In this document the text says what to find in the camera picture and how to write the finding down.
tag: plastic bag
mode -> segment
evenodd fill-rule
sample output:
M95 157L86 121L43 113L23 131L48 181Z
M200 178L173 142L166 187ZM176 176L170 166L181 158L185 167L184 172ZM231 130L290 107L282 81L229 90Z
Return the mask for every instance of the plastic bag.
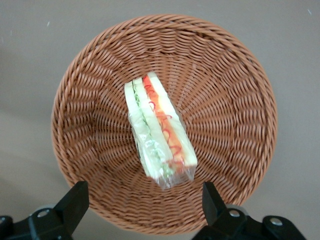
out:
M129 121L145 174L162 189L193 180L197 157L183 122L154 72L124 86Z

